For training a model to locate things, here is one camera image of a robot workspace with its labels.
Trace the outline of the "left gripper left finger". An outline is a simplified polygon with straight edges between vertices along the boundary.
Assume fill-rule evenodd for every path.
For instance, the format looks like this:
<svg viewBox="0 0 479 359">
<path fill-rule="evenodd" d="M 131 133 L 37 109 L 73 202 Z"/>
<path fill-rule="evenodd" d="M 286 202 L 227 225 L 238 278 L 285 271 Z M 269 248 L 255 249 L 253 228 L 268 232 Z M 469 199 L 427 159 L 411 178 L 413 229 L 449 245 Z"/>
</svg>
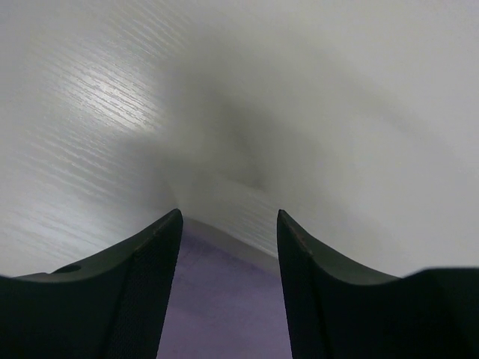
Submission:
<svg viewBox="0 0 479 359">
<path fill-rule="evenodd" d="M 51 273 L 1 279 L 3 358 L 155 358 L 183 232 L 173 209 Z"/>
</svg>

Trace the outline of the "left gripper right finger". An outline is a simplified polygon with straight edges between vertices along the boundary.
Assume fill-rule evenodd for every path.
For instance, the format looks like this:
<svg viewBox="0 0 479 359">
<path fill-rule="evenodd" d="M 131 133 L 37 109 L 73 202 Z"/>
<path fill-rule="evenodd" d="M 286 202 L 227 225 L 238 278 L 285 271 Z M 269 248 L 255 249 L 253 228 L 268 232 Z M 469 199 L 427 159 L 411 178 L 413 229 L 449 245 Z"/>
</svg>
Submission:
<svg viewBox="0 0 479 359">
<path fill-rule="evenodd" d="M 295 358 L 476 358 L 478 270 L 395 277 L 277 217 L 278 261 Z"/>
</svg>

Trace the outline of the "purple t-shirt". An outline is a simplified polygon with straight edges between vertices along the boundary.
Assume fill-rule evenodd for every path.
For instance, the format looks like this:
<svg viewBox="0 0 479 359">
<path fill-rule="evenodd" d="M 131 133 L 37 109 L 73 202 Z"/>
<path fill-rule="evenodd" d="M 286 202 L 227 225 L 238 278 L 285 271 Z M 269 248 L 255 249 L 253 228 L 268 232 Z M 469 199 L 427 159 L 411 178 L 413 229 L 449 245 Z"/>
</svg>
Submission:
<svg viewBox="0 0 479 359">
<path fill-rule="evenodd" d="M 276 258 L 186 219 L 159 358 L 290 358 Z"/>
</svg>

